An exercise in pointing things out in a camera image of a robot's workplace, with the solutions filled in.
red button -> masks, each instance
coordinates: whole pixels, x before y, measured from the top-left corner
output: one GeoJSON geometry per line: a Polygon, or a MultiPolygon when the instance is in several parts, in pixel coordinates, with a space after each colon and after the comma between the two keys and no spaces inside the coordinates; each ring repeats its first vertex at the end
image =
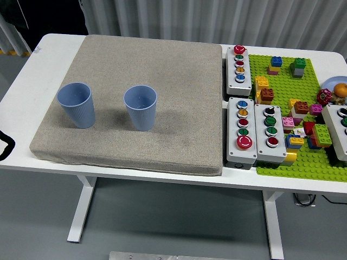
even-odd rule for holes
{"type": "Polygon", "coordinates": [[[245,64],[243,61],[236,61],[235,62],[235,67],[237,67],[237,68],[243,68],[244,65],[245,64]]]}
{"type": "Polygon", "coordinates": [[[267,140],[266,140],[266,144],[268,147],[270,148],[275,148],[278,146],[278,139],[276,137],[269,137],[267,140]]]}
{"type": "Polygon", "coordinates": [[[246,50],[245,47],[242,45],[236,45],[234,47],[234,53],[235,54],[243,54],[245,52],[245,50],[246,50]]]}
{"type": "Polygon", "coordinates": [[[249,136],[241,135],[237,138],[236,143],[239,149],[246,150],[252,146],[253,142],[249,136]]]}
{"type": "Polygon", "coordinates": [[[248,126],[248,120],[247,120],[247,119],[244,119],[244,118],[241,118],[241,119],[237,122],[237,125],[238,125],[238,127],[241,127],[241,128],[247,128],[247,126],[248,126]]]}

black bag strap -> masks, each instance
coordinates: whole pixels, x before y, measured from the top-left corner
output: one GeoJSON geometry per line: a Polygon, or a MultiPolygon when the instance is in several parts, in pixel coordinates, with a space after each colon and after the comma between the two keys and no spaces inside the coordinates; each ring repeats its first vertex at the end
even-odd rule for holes
{"type": "Polygon", "coordinates": [[[9,137],[8,135],[5,135],[3,132],[0,131],[0,140],[4,141],[7,143],[7,146],[4,149],[4,152],[0,154],[0,161],[5,160],[7,156],[9,156],[15,148],[16,142],[9,137]]]}

button box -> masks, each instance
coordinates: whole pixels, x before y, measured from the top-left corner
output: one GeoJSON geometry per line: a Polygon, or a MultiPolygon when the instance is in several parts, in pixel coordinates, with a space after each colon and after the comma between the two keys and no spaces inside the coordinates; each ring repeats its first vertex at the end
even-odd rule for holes
{"type": "Polygon", "coordinates": [[[256,104],[254,113],[258,161],[280,164],[287,156],[280,107],[256,104]]]}
{"type": "Polygon", "coordinates": [[[227,93],[233,96],[248,97],[252,90],[252,78],[248,50],[244,46],[236,45],[227,49],[226,72],[227,93]]]}
{"type": "Polygon", "coordinates": [[[344,111],[341,112],[341,106],[338,105],[327,105],[322,110],[336,156],[340,161],[347,161],[347,119],[343,118],[343,114],[344,111]]]}
{"type": "Polygon", "coordinates": [[[231,97],[227,119],[226,167],[249,170],[257,159],[254,101],[231,97]],[[247,114],[247,119],[239,118],[240,114],[247,114]]]}

yellow button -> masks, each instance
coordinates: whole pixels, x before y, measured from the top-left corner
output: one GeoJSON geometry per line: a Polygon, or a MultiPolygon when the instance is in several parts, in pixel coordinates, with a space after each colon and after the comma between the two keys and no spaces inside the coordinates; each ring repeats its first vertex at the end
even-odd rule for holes
{"type": "Polygon", "coordinates": [[[245,109],[240,109],[239,111],[237,111],[237,116],[239,118],[246,118],[248,116],[248,112],[245,109]]]}

toy fruit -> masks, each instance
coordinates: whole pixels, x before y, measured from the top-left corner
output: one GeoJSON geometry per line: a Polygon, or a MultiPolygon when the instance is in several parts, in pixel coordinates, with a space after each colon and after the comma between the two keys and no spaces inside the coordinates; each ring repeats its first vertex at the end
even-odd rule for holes
{"type": "Polygon", "coordinates": [[[334,87],[334,93],[340,98],[347,98],[347,84],[346,83],[339,83],[336,84],[334,87]]]}
{"type": "Polygon", "coordinates": [[[317,102],[322,106],[327,105],[331,100],[331,92],[327,88],[321,89],[317,94],[317,102]]]}

